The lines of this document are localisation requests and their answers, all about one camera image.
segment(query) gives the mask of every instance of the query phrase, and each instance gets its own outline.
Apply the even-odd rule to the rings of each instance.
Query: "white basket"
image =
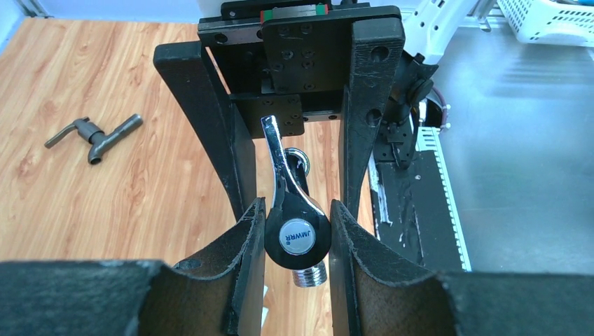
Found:
[[[520,42],[594,47],[594,6],[499,0],[499,7]]]

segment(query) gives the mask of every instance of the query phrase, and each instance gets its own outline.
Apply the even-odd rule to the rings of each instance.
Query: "metal faucet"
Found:
[[[274,172],[274,196],[264,226],[264,248],[278,265],[293,272],[298,287],[327,280],[324,257],[330,250],[330,222],[309,196],[310,161],[297,148],[283,148],[276,117],[261,119]]]
[[[112,133],[105,135],[97,125],[89,121],[89,117],[76,119],[72,124],[59,131],[52,139],[49,139],[45,146],[52,148],[60,142],[68,133],[78,130],[78,135],[92,144],[89,150],[88,162],[96,165],[101,162],[103,154],[114,147],[121,139],[132,133],[142,125],[142,117],[138,114],[132,115],[122,125],[117,126]]]

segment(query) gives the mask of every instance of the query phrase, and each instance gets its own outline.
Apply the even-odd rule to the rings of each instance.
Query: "threaded connector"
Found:
[[[294,269],[293,282],[301,288],[315,287],[322,285],[328,279],[326,264],[320,261],[319,264],[307,269]]]

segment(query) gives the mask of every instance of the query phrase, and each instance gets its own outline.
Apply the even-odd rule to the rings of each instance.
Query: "wooden floor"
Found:
[[[234,224],[226,194],[194,131],[152,65],[156,45],[196,40],[191,24],[28,19],[0,56],[0,260],[157,258],[173,264]],[[90,166],[70,134],[88,116],[110,132],[133,113],[145,124]],[[339,198],[339,122],[284,139],[312,161],[310,191],[328,213]],[[256,141],[258,196],[272,197],[265,144]],[[368,191],[361,224],[372,230]],[[267,259],[263,335],[331,335],[329,285],[299,289]]]

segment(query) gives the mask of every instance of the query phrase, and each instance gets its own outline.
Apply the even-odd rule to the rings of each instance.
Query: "gray metal surface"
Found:
[[[461,28],[434,80],[473,270],[594,274],[592,51]]]

